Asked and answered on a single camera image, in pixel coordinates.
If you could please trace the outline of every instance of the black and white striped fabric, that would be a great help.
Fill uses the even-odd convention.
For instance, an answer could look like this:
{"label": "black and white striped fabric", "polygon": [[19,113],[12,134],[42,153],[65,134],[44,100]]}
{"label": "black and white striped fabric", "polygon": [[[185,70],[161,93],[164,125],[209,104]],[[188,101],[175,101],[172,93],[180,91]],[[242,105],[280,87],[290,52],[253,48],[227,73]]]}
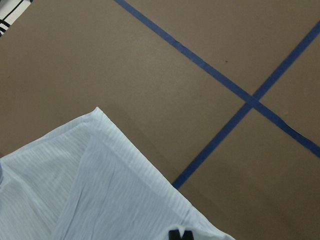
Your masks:
{"label": "black and white striped fabric", "polygon": [[33,0],[0,0],[0,37],[32,2]]}

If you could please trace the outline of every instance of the wrinkled fabric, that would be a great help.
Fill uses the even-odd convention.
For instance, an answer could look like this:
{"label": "wrinkled fabric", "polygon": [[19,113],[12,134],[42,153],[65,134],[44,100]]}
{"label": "wrinkled fabric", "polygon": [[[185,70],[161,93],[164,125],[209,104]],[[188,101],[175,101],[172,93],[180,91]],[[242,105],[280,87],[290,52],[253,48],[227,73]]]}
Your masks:
{"label": "wrinkled fabric", "polygon": [[96,108],[3,157],[0,239],[232,240]]}
{"label": "wrinkled fabric", "polygon": [[1,163],[0,163],[0,184],[2,182],[2,179],[4,179],[4,176],[2,174],[2,167],[1,167]]}

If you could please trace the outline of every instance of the blue painter's tape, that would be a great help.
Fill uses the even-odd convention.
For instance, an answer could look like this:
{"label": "blue painter's tape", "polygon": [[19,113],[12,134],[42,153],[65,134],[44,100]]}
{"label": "blue painter's tape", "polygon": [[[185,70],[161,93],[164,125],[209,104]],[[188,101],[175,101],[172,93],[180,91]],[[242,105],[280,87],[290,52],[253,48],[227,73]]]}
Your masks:
{"label": "blue painter's tape", "polygon": [[115,0],[119,5],[126,9],[129,13],[135,16],[143,24],[149,27],[152,31],[158,34],[161,38],[167,41],[170,45],[176,48],[179,52],[185,55],[188,59],[214,77],[217,81],[235,93],[238,97],[246,102],[246,104],[232,117],[232,119],[222,128],[222,130],[209,142],[209,144],[200,152],[194,161],[186,168],[185,171],[173,183],[176,188],[179,188],[190,175],[203,163],[203,161],[212,153],[212,151],[220,144],[220,142],[232,131],[232,129],[245,117],[251,108],[255,108],[259,113],[264,115],[275,125],[281,128],[284,132],[293,137],[297,142],[305,146],[312,153],[320,158],[320,147],[315,143],[305,138],[294,129],[289,127],[279,116],[269,110],[259,102],[259,99],[272,87],[279,77],[289,68],[295,59],[303,52],[303,50],[311,43],[311,41],[319,34],[320,22],[312,29],[311,34],[305,37],[304,42],[300,43],[297,48],[282,62],[282,64],[274,71],[274,73],[264,82],[264,84],[255,92],[253,96],[248,94],[218,70],[202,60],[194,52],[183,46],[175,40],[171,35],[165,32],[162,28],[136,10],[125,0]]}
{"label": "blue painter's tape", "polygon": [[217,135],[214,136],[214,138],[205,146],[205,148],[177,177],[177,179],[172,183],[173,187],[179,189],[251,109],[252,107],[249,104],[244,104],[243,107],[240,108],[240,110],[227,122],[226,125],[224,125]]}
{"label": "blue painter's tape", "polygon": [[[267,78],[267,80],[254,93],[254,97],[260,100],[266,92],[276,83],[276,81],[284,74],[284,72],[295,62],[295,60],[303,53],[303,51],[311,44],[311,42],[320,33],[320,22],[318,22],[311,31],[304,37],[304,39],[294,48],[294,50],[285,58],[285,60],[276,68],[276,70]],[[186,167],[186,169],[177,177],[172,185],[179,189],[188,178],[197,170],[198,167],[208,158],[208,156],[217,148],[217,146],[227,137],[227,135],[236,127],[236,125],[248,114],[252,109],[248,103],[244,104],[242,108],[227,122],[227,124],[218,132],[218,134],[208,143],[207,146],[195,157],[195,159]],[[304,145],[308,145],[308,149],[314,149],[314,154],[319,157],[318,146],[314,146],[313,142],[308,142],[282,120],[277,120],[278,127],[281,127],[298,142],[306,141]]]}
{"label": "blue painter's tape", "polygon": [[294,48],[294,50],[285,58],[285,60],[276,68],[276,70],[259,87],[253,96],[260,100],[265,93],[276,83],[276,81],[285,73],[285,71],[294,63],[294,61],[304,52],[311,42],[320,33],[320,21],[311,29],[304,39]]}

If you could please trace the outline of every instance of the brown floor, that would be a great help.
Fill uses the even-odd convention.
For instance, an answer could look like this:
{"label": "brown floor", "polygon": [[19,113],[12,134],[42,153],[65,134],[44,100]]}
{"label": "brown floor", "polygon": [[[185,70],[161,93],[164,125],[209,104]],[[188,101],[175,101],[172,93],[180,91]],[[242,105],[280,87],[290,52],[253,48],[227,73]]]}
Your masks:
{"label": "brown floor", "polygon": [[[129,0],[252,94],[320,2]],[[244,102],[114,1],[35,1],[0,39],[0,152],[100,107],[173,182]],[[320,37],[261,102],[320,145]],[[238,240],[320,239],[320,161],[252,110],[180,189]]]}

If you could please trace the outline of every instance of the striped cloth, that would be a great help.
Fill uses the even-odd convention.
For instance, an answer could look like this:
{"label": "striped cloth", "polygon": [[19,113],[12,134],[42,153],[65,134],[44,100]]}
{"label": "striped cloth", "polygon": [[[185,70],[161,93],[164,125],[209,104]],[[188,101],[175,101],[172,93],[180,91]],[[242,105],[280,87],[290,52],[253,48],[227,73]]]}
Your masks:
{"label": "striped cloth", "polygon": [[0,159],[0,239],[232,240],[96,108]]}
{"label": "striped cloth", "polygon": [[0,37],[32,2],[33,0],[0,0]]}

